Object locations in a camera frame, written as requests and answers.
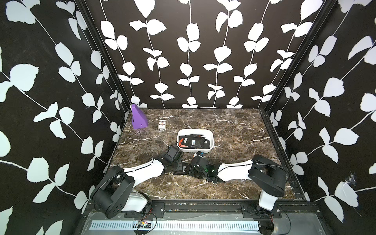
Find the red label dark tea bag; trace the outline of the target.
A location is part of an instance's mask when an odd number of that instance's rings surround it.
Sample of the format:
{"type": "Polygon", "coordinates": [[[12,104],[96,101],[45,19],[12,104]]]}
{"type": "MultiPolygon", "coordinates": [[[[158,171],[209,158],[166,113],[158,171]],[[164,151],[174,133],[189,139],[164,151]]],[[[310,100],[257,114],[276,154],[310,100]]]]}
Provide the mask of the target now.
{"type": "Polygon", "coordinates": [[[179,148],[188,148],[189,146],[186,143],[187,140],[188,140],[187,138],[181,138],[179,140],[179,142],[177,143],[178,147],[179,148]]]}

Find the black tea bag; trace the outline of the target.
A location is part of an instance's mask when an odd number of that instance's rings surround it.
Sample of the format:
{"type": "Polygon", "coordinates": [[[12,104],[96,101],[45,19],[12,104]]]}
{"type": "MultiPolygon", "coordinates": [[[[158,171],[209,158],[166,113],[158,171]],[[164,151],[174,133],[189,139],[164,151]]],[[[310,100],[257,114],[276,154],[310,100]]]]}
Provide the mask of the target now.
{"type": "Polygon", "coordinates": [[[210,140],[206,139],[202,135],[190,134],[184,140],[185,145],[188,148],[194,149],[209,149],[210,140]]]}

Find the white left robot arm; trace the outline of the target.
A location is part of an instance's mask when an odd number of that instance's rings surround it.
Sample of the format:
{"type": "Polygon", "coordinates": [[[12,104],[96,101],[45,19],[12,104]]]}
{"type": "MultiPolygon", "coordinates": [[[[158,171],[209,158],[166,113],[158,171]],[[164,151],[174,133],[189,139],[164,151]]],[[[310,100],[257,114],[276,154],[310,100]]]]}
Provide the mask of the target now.
{"type": "Polygon", "coordinates": [[[145,164],[131,168],[116,165],[110,168],[91,193],[97,211],[111,219],[121,212],[142,212],[148,199],[133,189],[165,173],[183,169],[181,157],[184,153],[176,146],[170,146],[166,153],[153,158],[145,164]]]}

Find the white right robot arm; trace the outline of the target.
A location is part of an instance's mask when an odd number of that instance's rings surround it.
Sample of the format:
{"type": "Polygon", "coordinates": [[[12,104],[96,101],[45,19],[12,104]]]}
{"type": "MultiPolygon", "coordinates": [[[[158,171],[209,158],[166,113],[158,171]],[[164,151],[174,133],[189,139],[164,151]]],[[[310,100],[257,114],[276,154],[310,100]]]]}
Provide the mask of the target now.
{"type": "Polygon", "coordinates": [[[271,211],[278,198],[285,195],[288,171],[285,167],[261,155],[235,164],[211,164],[204,153],[197,152],[190,164],[183,167],[192,177],[212,183],[232,180],[251,180],[261,188],[257,209],[271,211]]]}

